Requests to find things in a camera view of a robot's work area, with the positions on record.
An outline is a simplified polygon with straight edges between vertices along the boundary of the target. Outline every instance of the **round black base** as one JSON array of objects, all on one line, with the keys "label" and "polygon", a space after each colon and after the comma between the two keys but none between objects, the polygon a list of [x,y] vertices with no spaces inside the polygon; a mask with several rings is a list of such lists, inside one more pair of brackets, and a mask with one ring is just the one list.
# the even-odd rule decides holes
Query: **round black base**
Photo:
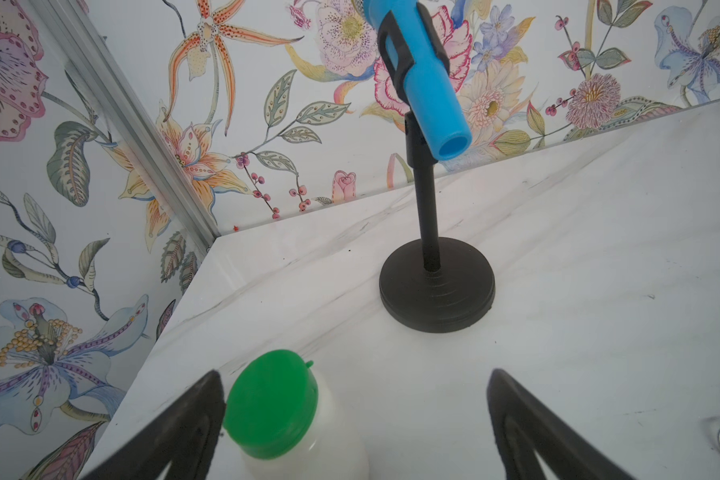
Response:
[{"label": "round black base", "polygon": [[427,272],[422,241],[401,246],[387,258],[378,279],[382,302],[396,321],[430,333],[467,328],[494,302],[494,272],[472,245],[440,237],[438,272]]}]

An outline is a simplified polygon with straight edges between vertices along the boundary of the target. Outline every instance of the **floral wallpaper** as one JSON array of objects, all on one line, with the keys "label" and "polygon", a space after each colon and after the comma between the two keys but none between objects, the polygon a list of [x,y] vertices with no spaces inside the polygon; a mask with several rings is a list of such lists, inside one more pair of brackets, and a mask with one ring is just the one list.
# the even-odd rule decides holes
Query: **floral wallpaper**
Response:
[{"label": "floral wallpaper", "polygon": [[[408,106],[351,0],[88,1],[221,232],[412,182]],[[720,0],[422,1],[474,136],[438,174],[720,98]]]},{"label": "floral wallpaper", "polygon": [[[210,126],[160,125],[224,160]],[[0,480],[77,477],[200,264],[118,138],[28,2],[0,0]]]}]

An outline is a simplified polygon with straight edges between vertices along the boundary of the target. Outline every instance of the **microphone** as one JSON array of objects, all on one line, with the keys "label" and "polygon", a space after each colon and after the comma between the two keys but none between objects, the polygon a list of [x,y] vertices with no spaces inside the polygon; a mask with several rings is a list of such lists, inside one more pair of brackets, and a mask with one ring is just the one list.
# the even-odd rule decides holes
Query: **microphone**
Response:
[{"label": "microphone", "polygon": [[410,105],[437,160],[450,160],[472,133],[448,78],[450,61],[429,11],[416,0],[352,0],[378,32],[378,50],[394,90]]}]

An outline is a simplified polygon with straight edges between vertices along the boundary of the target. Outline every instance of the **green lid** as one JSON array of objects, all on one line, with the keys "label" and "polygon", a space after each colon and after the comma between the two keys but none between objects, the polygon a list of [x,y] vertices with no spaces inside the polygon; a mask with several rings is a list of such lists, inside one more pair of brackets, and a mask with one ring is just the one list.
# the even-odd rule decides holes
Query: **green lid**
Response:
[{"label": "green lid", "polygon": [[311,364],[290,350],[274,350],[253,360],[235,380],[224,428],[249,456],[278,457],[307,432],[317,409]]}]

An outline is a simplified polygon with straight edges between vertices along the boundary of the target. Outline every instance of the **bottle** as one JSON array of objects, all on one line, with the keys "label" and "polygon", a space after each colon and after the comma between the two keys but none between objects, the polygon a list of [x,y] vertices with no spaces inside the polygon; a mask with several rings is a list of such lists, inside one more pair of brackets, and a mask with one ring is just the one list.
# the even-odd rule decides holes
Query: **bottle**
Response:
[{"label": "bottle", "polygon": [[265,353],[232,385],[224,428],[256,480],[368,480],[368,455],[312,362]]}]

